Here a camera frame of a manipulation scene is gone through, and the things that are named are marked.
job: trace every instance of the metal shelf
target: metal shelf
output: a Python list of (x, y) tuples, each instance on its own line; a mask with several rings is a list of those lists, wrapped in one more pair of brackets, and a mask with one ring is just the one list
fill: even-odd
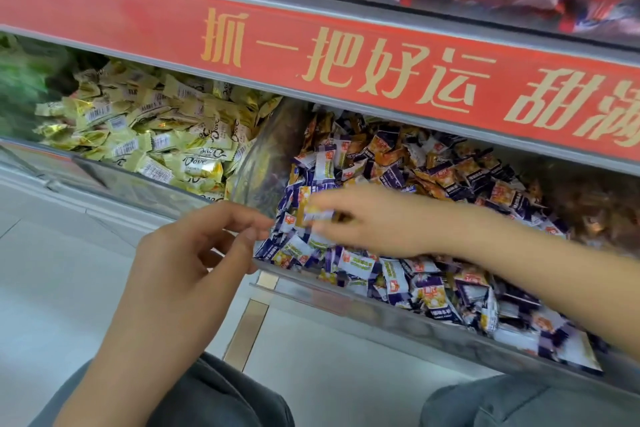
[[(616, 144), (612, 131), (597, 139), (588, 138), (593, 132), (574, 135), (581, 124), (601, 113), (598, 104), (614, 95), (620, 81), (640, 83), (636, 50), (545, 34), (544, 27), (509, 28), (519, 22), (502, 18), (498, 23), (475, 23), (468, 19), (475, 9), (439, 3), (432, 4), (432, 12), (418, 13), (348, 0), (0, 0), (0, 30), (640, 175), (636, 146)], [(230, 17), (220, 18), (222, 14)], [(232, 33), (225, 20), (233, 20), (238, 32)], [(221, 42), (217, 56), (212, 47), (216, 24), (227, 24), (218, 40), (224, 36), (231, 42), (229, 47)], [(240, 45), (233, 46), (240, 27), (244, 44), (240, 38)], [(323, 28), (324, 47), (336, 42), (333, 65), (326, 64), (330, 57), (320, 46), (312, 75), (308, 67)], [(381, 40), (385, 45), (375, 62)], [(420, 48), (424, 57), (410, 67), (403, 91), (385, 96), (382, 90), (389, 94), (396, 86), (405, 58), (418, 60)], [(384, 63), (383, 51), (393, 64), (367, 90)], [(322, 66), (327, 66), (324, 75)], [(436, 88), (436, 96), (417, 103), (425, 99), (438, 67), (448, 79)], [(577, 112), (558, 130), (553, 130), (554, 118), (541, 123), (544, 112), (529, 123), (506, 120), (515, 102), (531, 96), (534, 84), (542, 81), (546, 73), (541, 69), (564, 70), (556, 87), (540, 99), (544, 108), (553, 105), (570, 78), (581, 73), (577, 79), (584, 84), (602, 77), (590, 98), (575, 103)], [(443, 87), (455, 78), (466, 79), (448, 94), (451, 103), (443, 104)], [(471, 105), (465, 105), (462, 95), (471, 85), (476, 94), (468, 99)], [(556, 116), (564, 111), (562, 105), (576, 101), (579, 90), (576, 87), (559, 101)], [(434, 104), (438, 97), (439, 106)], [(533, 103), (527, 105), (516, 120), (526, 120), (521, 114)], [(624, 105), (630, 107), (626, 100), (616, 100), (612, 107)], [(631, 135), (634, 127), (625, 130)]]

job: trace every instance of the person's left hand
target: person's left hand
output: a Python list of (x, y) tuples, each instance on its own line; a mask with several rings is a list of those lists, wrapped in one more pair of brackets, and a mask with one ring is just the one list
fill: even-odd
[[(242, 278), (255, 271), (255, 241), (266, 239), (272, 224), (221, 201), (143, 237), (102, 346), (56, 425), (75, 424), (68, 418), (94, 425), (67, 416), (86, 402), (102, 406), (100, 424), (144, 424), (212, 341)], [(127, 412), (135, 418), (123, 418)]]

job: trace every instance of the hand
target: hand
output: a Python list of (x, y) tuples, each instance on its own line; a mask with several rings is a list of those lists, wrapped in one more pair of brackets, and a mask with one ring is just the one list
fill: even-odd
[(256, 210), (220, 202), (143, 237), (102, 346), (56, 425), (146, 423), (212, 341), (242, 278), (255, 271), (255, 241), (272, 224)]
[(340, 245), (391, 257), (422, 253), (464, 257), (469, 233), (495, 214), (472, 204), (440, 201), (366, 183), (314, 193), (309, 205), (353, 216), (348, 223), (316, 221), (315, 233)]

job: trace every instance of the candy wrapper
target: candy wrapper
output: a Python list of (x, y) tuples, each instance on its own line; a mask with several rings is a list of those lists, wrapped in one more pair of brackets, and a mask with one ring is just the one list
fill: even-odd
[[(336, 159), (340, 142), (345, 149), (343, 168), (336, 164), (342, 160)], [(523, 226), (569, 239), (572, 232), (554, 213), (544, 192), (547, 181), (532, 178), (535, 166), (525, 168), (527, 173), (518, 175), (492, 148), (476, 148), (457, 135), (350, 112), (337, 117), (317, 105), (303, 147), (292, 159), (276, 224), (254, 256), (278, 267), (312, 273), (322, 282), (389, 307), (587, 369), (594, 365), (589, 361), (591, 350), (585, 346), (578, 351), (575, 339), (566, 343), (576, 337), (569, 318), (479, 266), (444, 255), (380, 257), (311, 232), (316, 220), (352, 219), (332, 210), (313, 209), (308, 202), (314, 192), (384, 185), (424, 199), (475, 203)], [(595, 234), (602, 232), (596, 226), (600, 219), (604, 217), (595, 215), (591, 220)]]
[(42, 143), (210, 201), (225, 197), (227, 179), (282, 99), (117, 59), (74, 79), (72, 94), (35, 106), (47, 119), (33, 130)]

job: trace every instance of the person's right hand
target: person's right hand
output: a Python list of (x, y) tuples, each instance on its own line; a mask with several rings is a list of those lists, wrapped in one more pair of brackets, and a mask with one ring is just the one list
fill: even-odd
[(360, 184), (311, 195), (309, 205), (350, 214), (348, 223), (316, 221), (313, 231), (339, 245), (391, 257), (444, 253), (464, 257), (470, 233), (495, 213), (473, 204)]

